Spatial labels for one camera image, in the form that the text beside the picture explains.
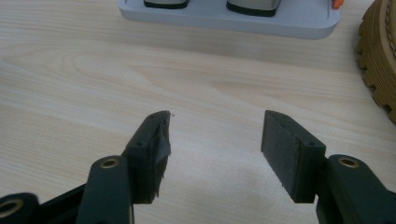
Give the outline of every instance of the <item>screw hole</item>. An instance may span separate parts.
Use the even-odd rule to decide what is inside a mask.
[[[118,160],[115,159],[109,159],[106,161],[102,161],[102,163],[100,164],[100,166],[104,169],[109,169],[109,168],[113,168],[115,166],[117,166],[120,162]]]
[[[359,167],[359,163],[355,160],[350,159],[350,158],[342,157],[342,158],[338,159],[338,162],[340,162],[342,165],[349,167],[349,168],[358,168]]]
[[[20,210],[23,206],[23,200],[21,199],[12,199],[5,201],[0,204],[0,218],[8,217],[18,210]]]

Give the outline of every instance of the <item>gray tray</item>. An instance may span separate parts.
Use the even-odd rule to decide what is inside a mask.
[[[281,0],[272,18],[242,15],[228,10],[226,0],[190,0],[182,9],[145,7],[143,0],[119,0],[122,16],[183,26],[233,30],[268,35],[321,39],[340,19],[332,0]]]

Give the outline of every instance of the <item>tabletop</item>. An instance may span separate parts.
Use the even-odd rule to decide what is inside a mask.
[[[357,66],[372,0],[320,40],[127,21],[115,0],[0,1],[0,197],[48,201],[169,110],[160,197],[136,223],[318,223],[261,153],[265,110],[366,162],[396,191],[396,125]]]

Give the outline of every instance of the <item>brown round object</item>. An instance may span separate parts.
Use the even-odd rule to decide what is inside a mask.
[[[396,0],[375,0],[359,34],[363,80],[375,88],[375,102],[389,108],[389,118],[396,123]]]

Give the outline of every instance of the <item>wood grain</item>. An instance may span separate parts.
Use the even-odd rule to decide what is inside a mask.
[[[267,109],[365,161],[396,190],[396,126],[357,66],[371,0],[321,40],[127,21],[116,1],[0,2],[0,196],[84,183],[150,113],[170,110],[160,198],[136,223],[318,223],[260,153]]]

